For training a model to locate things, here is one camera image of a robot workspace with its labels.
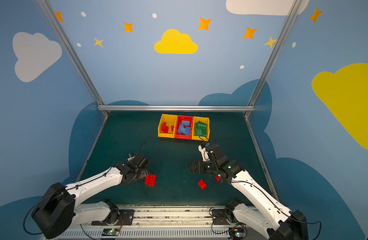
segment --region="yellow cloud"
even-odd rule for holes
[[[169,29],[162,35],[161,41],[155,43],[158,53],[195,53],[199,47],[193,43],[188,34],[180,33],[176,29]]]
[[[348,133],[368,149],[368,64],[351,64],[335,74],[321,72],[312,88]]]

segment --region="plastic bin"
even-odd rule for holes
[[[168,133],[163,133],[161,131],[161,126],[164,122],[167,123]],[[177,123],[177,115],[162,114],[160,118],[160,124],[158,125],[158,129],[157,129],[157,136],[175,138],[176,123]]]
[[[181,132],[177,132],[177,129],[178,129],[178,126],[180,126],[181,124],[181,121],[184,120],[184,121],[189,121],[189,126],[192,126],[191,127],[191,134],[190,135],[185,135]],[[190,117],[190,116],[181,116],[181,115],[178,115],[177,116],[177,121],[176,121],[176,127],[175,127],[175,138],[180,138],[180,139],[192,139],[192,129],[193,129],[193,117]]]
[[[198,122],[198,121],[201,121],[201,122],[203,122],[203,123],[205,123],[206,125],[207,125],[207,135],[206,135],[206,137],[209,139],[209,132],[210,132],[210,130],[209,130],[209,118],[203,118],[203,117],[193,117],[193,122],[192,122],[192,124],[191,124],[191,126],[192,126],[192,140],[200,140],[200,141],[202,141],[202,140],[205,140],[205,141],[207,141],[207,139],[205,138],[205,137],[199,137],[199,136],[195,136],[195,131],[194,131],[194,129],[195,129],[195,123],[196,122]]]

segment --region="wall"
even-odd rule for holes
[[[368,0],[311,0],[256,107],[280,200],[321,220],[319,239],[368,235]]]
[[[0,239],[39,237],[23,217],[76,179],[104,119],[96,107],[36,1],[0,1]]]
[[[106,104],[246,105],[293,0],[50,2]]]

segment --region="yellow bin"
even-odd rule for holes
[[[205,137],[201,137],[202,138],[201,139],[199,136],[195,136],[195,123],[198,122],[198,121],[201,121],[201,122],[203,122],[207,125],[207,136],[206,137],[209,139],[209,132],[210,132],[210,130],[209,130],[209,118],[202,118],[202,117],[194,116],[193,117],[193,122],[192,122],[192,129],[193,129],[193,131],[192,131],[192,140],[200,140],[200,141],[205,140],[205,141],[207,141],[207,139]]]
[[[161,131],[161,126],[164,122],[166,122],[167,126],[169,127],[168,133],[163,133]],[[159,137],[175,138],[176,122],[177,122],[177,115],[162,114],[160,118],[160,124],[158,125],[157,129],[157,135]]]

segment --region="orange star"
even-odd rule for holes
[[[122,23],[123,23],[123,24],[124,24],[124,26],[125,26],[124,32],[129,31],[129,32],[133,33],[133,30],[132,30],[132,25],[133,25],[133,23],[129,23],[129,24],[126,24],[126,23],[124,23],[124,22],[122,22]]]
[[[206,31],[208,31],[208,25],[209,25],[211,20],[212,19],[204,20],[204,19],[200,18],[200,26],[197,30],[205,29]]]
[[[314,23],[316,22],[316,19],[322,14],[323,12],[320,12],[319,10],[315,10],[314,14],[309,18],[309,20],[313,20]]]
[[[257,30],[257,28],[256,29],[247,28],[247,32],[243,36],[243,39],[244,38],[250,38],[250,39],[252,39],[254,37],[254,33],[255,33],[256,30]]]
[[[64,22],[64,20],[63,20],[63,19],[62,19],[62,17],[61,17],[61,12],[56,13],[56,16],[57,16],[58,20],[60,20],[60,21]]]

